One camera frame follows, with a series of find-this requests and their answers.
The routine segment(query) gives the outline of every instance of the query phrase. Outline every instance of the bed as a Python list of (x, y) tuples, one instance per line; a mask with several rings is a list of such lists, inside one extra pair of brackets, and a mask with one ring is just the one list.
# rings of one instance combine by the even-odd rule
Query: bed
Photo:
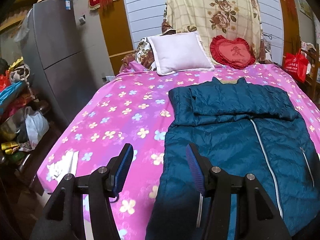
[[(216, 77), (222, 82), (244, 77), (247, 82), (285, 90), (303, 116), (317, 152), (320, 151), (320, 114), (294, 80), (275, 65), (251, 65), (244, 70), (216, 66), (215, 71), (184, 71), (159, 76), (155, 71), (119, 74), (100, 88), (56, 142), (37, 175), (45, 191), (53, 192), (60, 172), (57, 162), (77, 152), (76, 176), (90, 174), (131, 143), (134, 157), (119, 200), (112, 211), (121, 239), (144, 239), (159, 178), (163, 171), (164, 136), (174, 119), (168, 91)], [(88, 196), (84, 218), (90, 220)]]

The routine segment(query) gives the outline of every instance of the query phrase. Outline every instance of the red plastic bag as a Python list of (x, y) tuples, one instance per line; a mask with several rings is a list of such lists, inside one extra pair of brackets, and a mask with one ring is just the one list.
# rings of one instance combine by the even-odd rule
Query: red plastic bag
[(296, 55), (287, 53), (284, 62), (284, 70), (293, 77), (293, 79), (304, 83), (307, 74), (309, 61), (301, 54), (299, 49)]

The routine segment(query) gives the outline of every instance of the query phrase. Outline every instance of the white zipper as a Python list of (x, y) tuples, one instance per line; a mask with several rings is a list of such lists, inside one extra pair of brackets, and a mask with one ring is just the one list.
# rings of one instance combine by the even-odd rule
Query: white zipper
[(310, 169), (310, 166), (309, 166), (309, 163), (308, 163), (307, 157), (306, 157), (306, 155), (305, 155), (305, 153), (304, 153), (303, 148), (302, 148), (302, 147), (300, 147), (300, 149), (302, 150), (302, 153), (303, 153), (304, 159), (306, 160), (306, 163), (307, 163), (307, 166), (308, 166), (308, 170), (309, 170), (309, 173), (310, 173), (310, 176), (311, 176), (311, 179), (312, 179), (312, 185), (313, 185), (313, 187), (315, 187), (315, 181), (314, 181), (314, 179), (313, 179), (313, 176), (312, 176), (312, 173), (311, 173), (311, 169)]
[(257, 126), (256, 126), (255, 122), (252, 119), (250, 119), (250, 121), (252, 122), (252, 124), (254, 126), (254, 129), (256, 131), (256, 134), (257, 134), (259, 142), (260, 142), (260, 146), (261, 146), (264, 158), (266, 159), (268, 168), (269, 168), (269, 170), (271, 172), (271, 175), (272, 175), (272, 178), (273, 178), (273, 182), (275, 184), (275, 189), (276, 189), (276, 199), (277, 199), (278, 209), (279, 209), (281, 218), (283, 218), (283, 212), (282, 212), (282, 208), (281, 208), (281, 204), (280, 204), (280, 194), (279, 194), (279, 188), (278, 188), (278, 182), (277, 182), (276, 176), (275, 176), (275, 174), (274, 174), (274, 172), (273, 172), (273, 170), (271, 168), (271, 165), (269, 163), (268, 156), (267, 156), (267, 153), (266, 153), (266, 151), (264, 149), (264, 146), (262, 144), (262, 141), (261, 141), (260, 134), (258, 132)]
[(197, 223), (196, 227), (200, 227), (200, 222), (201, 222), (201, 214), (202, 214), (202, 202), (203, 202), (203, 196), (200, 193), (200, 198), (199, 198), (199, 207), (198, 207), (198, 216), (197, 216)]

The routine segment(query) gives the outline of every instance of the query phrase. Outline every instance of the blue puffer jacket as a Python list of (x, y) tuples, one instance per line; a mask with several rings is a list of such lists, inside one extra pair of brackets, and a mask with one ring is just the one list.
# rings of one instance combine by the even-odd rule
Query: blue puffer jacket
[[(287, 93), (272, 86), (212, 82), (169, 91), (175, 120), (165, 136), (164, 171), (146, 240), (200, 239), (205, 199), (196, 228), (199, 193), (186, 160), (186, 145), (229, 174), (253, 173), (278, 207), (291, 235), (320, 210), (320, 162), (306, 124)], [(235, 231), (232, 202), (229, 237)]]

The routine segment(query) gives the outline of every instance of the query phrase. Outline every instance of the heart-shaped cushion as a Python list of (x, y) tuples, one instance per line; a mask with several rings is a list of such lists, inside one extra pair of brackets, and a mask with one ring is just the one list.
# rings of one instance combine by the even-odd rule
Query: heart-shaped cushion
[(241, 38), (231, 41), (222, 35), (214, 37), (210, 44), (210, 52), (217, 62), (236, 69), (244, 69), (255, 62), (249, 44)]

